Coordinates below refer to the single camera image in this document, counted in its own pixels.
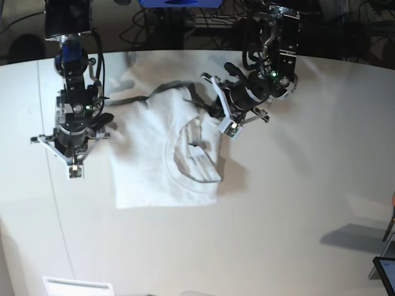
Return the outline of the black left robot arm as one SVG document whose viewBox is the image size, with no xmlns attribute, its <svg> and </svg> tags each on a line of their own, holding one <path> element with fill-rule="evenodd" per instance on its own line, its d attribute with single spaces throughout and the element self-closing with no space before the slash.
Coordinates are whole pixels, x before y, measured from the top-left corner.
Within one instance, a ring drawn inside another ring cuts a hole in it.
<svg viewBox="0 0 395 296">
<path fill-rule="evenodd" d="M 242 18 L 241 68 L 231 62 L 224 69 L 236 81 L 220 81 L 207 73 L 202 78 L 220 93 L 207 108 L 211 117 L 230 118 L 236 123 L 248 121 L 248 112 L 255 119 L 268 122 L 270 117 L 259 105 L 269 99 L 287 95 L 297 86 L 295 73 L 301 9 L 293 1 L 246 1 Z"/>
</svg>

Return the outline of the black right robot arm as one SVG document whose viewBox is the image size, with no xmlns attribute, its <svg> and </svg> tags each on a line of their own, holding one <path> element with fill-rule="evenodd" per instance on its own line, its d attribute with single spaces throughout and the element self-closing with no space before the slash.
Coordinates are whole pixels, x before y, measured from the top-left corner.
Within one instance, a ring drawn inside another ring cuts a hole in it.
<svg viewBox="0 0 395 296">
<path fill-rule="evenodd" d="M 107 99 L 100 78 L 104 75 L 104 56 L 89 58 L 81 37 L 90 35 L 91 1 L 45 1 L 44 37 L 57 41 L 54 58 L 57 73 L 63 79 L 56 102 L 54 134 L 46 138 L 66 157 L 78 157 L 88 149 L 88 141 L 97 139 L 114 116 L 105 113 Z"/>
</svg>

